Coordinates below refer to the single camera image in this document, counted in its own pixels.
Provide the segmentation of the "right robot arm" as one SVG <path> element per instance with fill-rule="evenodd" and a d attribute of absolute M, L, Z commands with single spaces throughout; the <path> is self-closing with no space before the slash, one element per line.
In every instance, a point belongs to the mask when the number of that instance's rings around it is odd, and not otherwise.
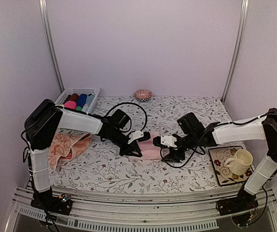
<path fill-rule="evenodd" d="M 178 120 L 178 125 L 185 134 L 161 135 L 153 144 L 169 153 L 161 156 L 168 166 L 172 162 L 185 160 L 185 152 L 195 152 L 199 147 L 216 147 L 233 142 L 247 145 L 255 142 L 266 144 L 266 155 L 258 163 L 254 172 L 247 178 L 235 197 L 217 201 L 216 208 L 221 216 L 239 213 L 258 206 L 257 193 L 277 173 L 277 109 L 270 108 L 267 113 L 252 119 L 240 121 L 213 122 L 206 127 L 194 113 L 188 113 Z"/>

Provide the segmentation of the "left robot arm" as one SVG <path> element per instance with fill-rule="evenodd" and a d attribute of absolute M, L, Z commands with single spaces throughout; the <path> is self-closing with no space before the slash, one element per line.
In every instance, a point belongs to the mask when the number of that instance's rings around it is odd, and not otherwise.
<path fill-rule="evenodd" d="M 32 207 L 42 209 L 46 214 L 52 212 L 68 216 L 71 212 L 71 196 L 53 196 L 48 176 L 49 148 L 58 129 L 97 135 L 117 145 L 120 156 L 142 157 L 138 143 L 149 140 L 150 133 L 141 129 L 126 135 L 122 128 L 130 121 L 130 117 L 117 106 L 112 107 L 112 110 L 114 113 L 111 116 L 99 116 L 59 106 L 45 99 L 27 118 L 21 138 L 27 143 L 33 189 Z"/>

